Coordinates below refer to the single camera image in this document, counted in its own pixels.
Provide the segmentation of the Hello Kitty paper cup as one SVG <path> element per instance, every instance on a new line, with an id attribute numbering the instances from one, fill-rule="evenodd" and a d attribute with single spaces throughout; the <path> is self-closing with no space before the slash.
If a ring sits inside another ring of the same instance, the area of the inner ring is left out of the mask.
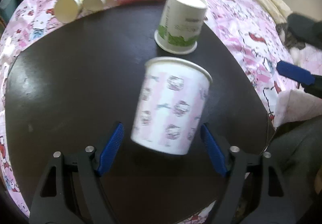
<path id="1" fill-rule="evenodd" d="M 190 149 L 208 98 L 212 77 L 197 64 L 156 57 L 146 62 L 131 140 L 171 155 Z"/>

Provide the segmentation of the white green-print paper cup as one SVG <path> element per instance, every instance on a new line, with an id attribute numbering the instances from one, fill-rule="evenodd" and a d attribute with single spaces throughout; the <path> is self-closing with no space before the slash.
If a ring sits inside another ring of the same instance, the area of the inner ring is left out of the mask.
<path id="1" fill-rule="evenodd" d="M 205 0 L 167 0 L 154 33 L 156 44 L 175 55 L 193 52 L 198 44 L 206 11 Z"/>

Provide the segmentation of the cream floral paper cup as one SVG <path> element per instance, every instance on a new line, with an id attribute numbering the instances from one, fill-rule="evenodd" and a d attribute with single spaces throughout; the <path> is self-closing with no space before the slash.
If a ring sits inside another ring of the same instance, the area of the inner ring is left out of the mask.
<path id="1" fill-rule="evenodd" d="M 56 19 L 64 24 L 74 21 L 82 10 L 82 0 L 58 0 L 54 6 Z"/>

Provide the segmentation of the pink Hello Kitty bedsheet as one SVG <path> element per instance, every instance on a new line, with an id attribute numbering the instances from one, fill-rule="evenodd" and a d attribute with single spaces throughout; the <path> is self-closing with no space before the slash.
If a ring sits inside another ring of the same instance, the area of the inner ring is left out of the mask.
<path id="1" fill-rule="evenodd" d="M 19 55 L 38 40 L 65 26 L 54 15 L 57 0 L 23 0 L 1 37 L 1 170 L 7 196 L 26 220 L 27 204 L 12 171 L 5 120 L 9 72 Z M 255 0 L 206 0 L 208 11 L 198 47 L 186 59 L 213 78 L 202 121 L 216 125 L 247 152 L 259 153 L 272 136 L 271 121 L 279 92 L 295 84 L 275 72 L 289 61 L 275 21 Z"/>

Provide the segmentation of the black square board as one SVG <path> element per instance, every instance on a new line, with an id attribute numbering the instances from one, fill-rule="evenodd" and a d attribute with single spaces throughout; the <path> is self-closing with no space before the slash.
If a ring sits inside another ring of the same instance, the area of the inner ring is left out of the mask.
<path id="1" fill-rule="evenodd" d="M 185 156 L 130 139 L 145 63 L 165 55 L 153 38 L 164 4 L 144 2 L 81 18 L 44 36 L 15 60 L 5 120 L 14 177 L 27 204 L 54 152 L 105 140 L 115 122 L 125 137 L 101 183 L 120 223 L 176 223 L 224 189 L 199 136 Z"/>

